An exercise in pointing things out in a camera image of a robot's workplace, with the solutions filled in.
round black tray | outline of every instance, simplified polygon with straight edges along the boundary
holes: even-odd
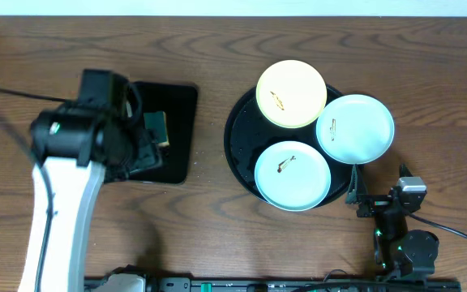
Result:
[[[327,85],[327,103],[341,97],[341,92]],[[298,129],[279,127],[260,112],[255,88],[250,89],[233,107],[225,125],[225,154],[235,178],[253,195],[266,202],[255,185],[255,163],[266,148],[282,141],[298,141],[322,154],[331,170],[331,187],[315,208],[329,204],[343,195],[350,183],[351,165],[335,161],[320,147],[315,134],[316,122]]]

white wall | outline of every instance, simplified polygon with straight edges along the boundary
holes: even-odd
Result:
[[[467,16],[467,1],[0,0],[0,15]]]

wooden table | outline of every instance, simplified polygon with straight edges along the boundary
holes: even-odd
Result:
[[[75,98],[84,68],[199,86],[187,181],[103,186],[87,275],[126,264],[195,277],[372,274],[371,219],[356,218],[343,199],[283,212],[244,190],[226,163],[230,110],[283,59],[312,64],[342,92],[378,97],[392,111],[396,137],[365,169],[371,192],[387,192],[404,161],[428,185],[418,215],[467,233],[467,19],[0,17],[1,87]],[[39,112],[55,106],[0,96],[1,114],[27,137]],[[16,290],[24,266],[30,173],[0,130],[0,291]],[[467,241],[408,222],[439,237],[435,276],[456,277],[467,290]]]

white plate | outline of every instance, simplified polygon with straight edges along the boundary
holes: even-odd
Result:
[[[394,119],[375,98],[361,94],[329,103],[316,123],[316,138],[332,158],[364,164],[382,156],[394,139]]]
[[[311,65],[286,60],[271,65],[257,83],[257,105],[280,127],[298,128],[314,122],[327,100],[320,73]]]
[[[260,155],[255,165],[255,183],[270,204],[286,211],[304,211],[328,194],[331,171],[316,149],[285,141]]]

wood grain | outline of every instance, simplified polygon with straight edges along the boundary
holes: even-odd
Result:
[[[263,70],[282,59],[315,66],[342,92],[379,98],[396,120],[391,149],[365,169],[374,193],[404,161],[428,184],[420,216],[467,233],[467,19],[0,17],[0,86],[75,98],[80,72],[199,86],[190,173],[180,186],[105,185],[96,203],[87,275],[139,264],[196,277],[371,274],[372,220],[338,200],[304,213],[258,201],[224,158],[225,121]],[[0,96],[23,134],[48,102]],[[19,285],[32,217],[31,166],[0,131],[0,291]],[[440,239],[437,277],[467,290],[467,241]]]

